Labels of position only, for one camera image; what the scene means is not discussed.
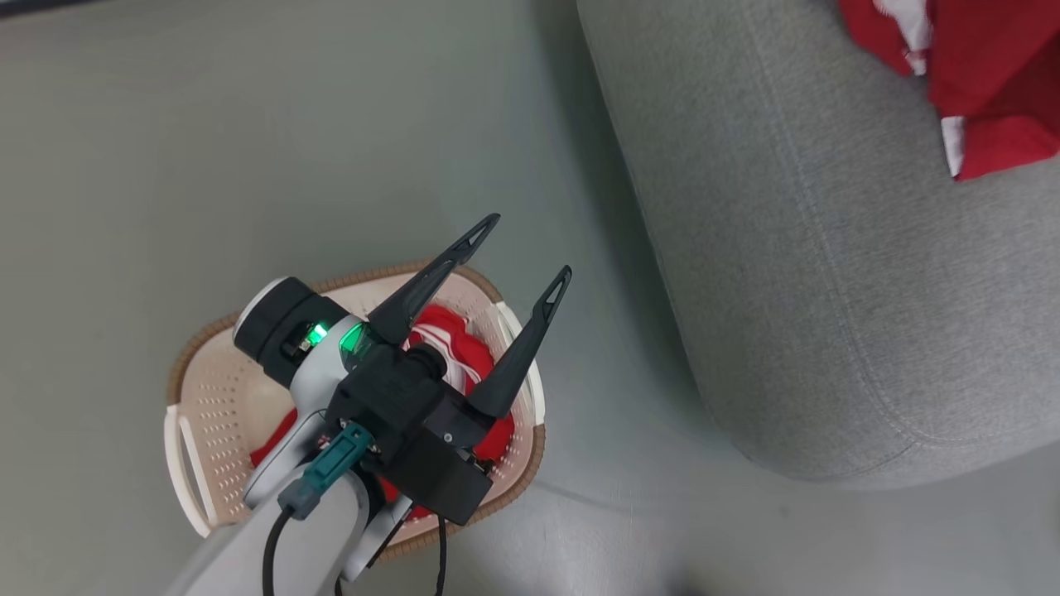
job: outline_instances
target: red garment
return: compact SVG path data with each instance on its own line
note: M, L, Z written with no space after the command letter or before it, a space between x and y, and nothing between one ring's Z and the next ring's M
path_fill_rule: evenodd
M466 331L466 321L460 315L448 309L428 304L423 314L416 321L409 340L405 349L422 341L430 344L438 349L445 357L448 371L445 381L454 388L463 391L466 396L475 387L475 384L490 374L493 370L493 356L490 349L478 337L471 335ZM250 454L250 462L257 468L268 456L280 440L283 439L287 431L295 424L298 413L290 410L280 426L277 427L269 440L257 451ZM473 450L475 456L482 460L498 461L508 444L515 434L515 419L509 414L502 420L494 423L493 428L487 434L478 445ZM387 501L398 497L398 490L390 486L390 483L383 480L383 490L386 492ZM430 512L422 507L412 510L410 518L422 518Z
M1060 153L1060 0L840 4L854 40L900 74L920 60L957 180Z

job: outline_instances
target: laundry basket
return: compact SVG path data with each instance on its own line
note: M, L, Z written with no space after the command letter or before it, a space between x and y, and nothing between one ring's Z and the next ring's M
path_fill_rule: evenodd
M314 290L365 317L426 264L356 274L315 284ZM476 271L461 267L434 300L469 320L494 361L522 330L497 290ZM188 343L170 374L165 410L165 460L173 488L188 521L199 534L250 515L243 486L253 471L250 452L260 448L294 407L290 395L232 344L233 313ZM515 434L490 472L493 488L469 525L518 497L537 473L545 452L545 400L537 365L512 407ZM449 532L459 526L447 524ZM438 540L434 515L409 520L379 560L385 561Z

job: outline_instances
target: black cable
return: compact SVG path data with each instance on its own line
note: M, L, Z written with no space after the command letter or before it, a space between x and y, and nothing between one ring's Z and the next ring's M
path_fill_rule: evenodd
M445 518L438 516L438 586L435 596L442 596L445 589Z
M283 526L287 525L295 510L285 507L280 511L280 516L272 524L272 529L268 532L268 540L265 541L265 558L262 560L262 594L264 596L276 596L276 588L272 585L272 565L276 562L276 545L280 542L280 532Z

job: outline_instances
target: floor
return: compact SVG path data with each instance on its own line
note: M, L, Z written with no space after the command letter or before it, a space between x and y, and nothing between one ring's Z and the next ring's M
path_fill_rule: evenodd
M571 0L111 0L0 23L0 577L161 593L198 537L164 470L170 364L279 275L432 255L526 316L548 446L455 537L447 594L1037 596L1060 585L1060 445L844 493L763 472L700 405ZM349 594L429 594L436 549Z

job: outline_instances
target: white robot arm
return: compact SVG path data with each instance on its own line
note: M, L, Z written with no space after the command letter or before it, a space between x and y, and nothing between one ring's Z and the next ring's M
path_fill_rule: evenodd
M210 534L166 596L337 593L338 578L352 581L370 566L413 505L438 515L443 548L445 522L469 521L492 486L489 462L472 450L511 409L570 267L466 398L442 380L445 361L434 348L401 346L499 217L479 222L367 321L295 278L254 297L233 341L290 390L298 419L244 488L251 516ZM385 503L379 478L402 495ZM439 594L443 578L444 564Z

